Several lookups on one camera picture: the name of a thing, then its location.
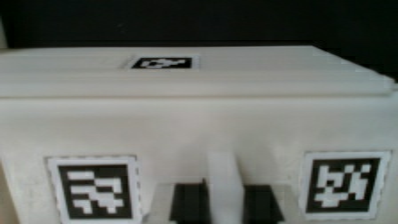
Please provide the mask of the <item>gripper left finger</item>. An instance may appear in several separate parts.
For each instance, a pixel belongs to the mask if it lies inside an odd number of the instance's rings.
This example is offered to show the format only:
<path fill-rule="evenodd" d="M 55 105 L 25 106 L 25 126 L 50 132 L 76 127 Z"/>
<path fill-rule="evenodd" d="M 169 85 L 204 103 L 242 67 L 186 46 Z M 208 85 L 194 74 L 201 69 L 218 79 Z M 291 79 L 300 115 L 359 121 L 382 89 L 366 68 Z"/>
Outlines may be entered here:
<path fill-rule="evenodd" d="M 211 224 L 206 182 L 176 184 L 169 220 L 176 224 Z"/>

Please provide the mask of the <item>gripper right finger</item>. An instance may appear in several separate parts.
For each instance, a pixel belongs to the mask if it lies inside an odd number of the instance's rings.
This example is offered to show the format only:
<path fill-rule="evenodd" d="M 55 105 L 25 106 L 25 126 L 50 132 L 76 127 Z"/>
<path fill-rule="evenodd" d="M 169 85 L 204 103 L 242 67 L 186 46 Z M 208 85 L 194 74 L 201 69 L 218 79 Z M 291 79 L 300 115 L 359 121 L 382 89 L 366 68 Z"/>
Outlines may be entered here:
<path fill-rule="evenodd" d="M 243 224 L 279 224 L 284 216 L 268 185 L 245 186 Z"/>

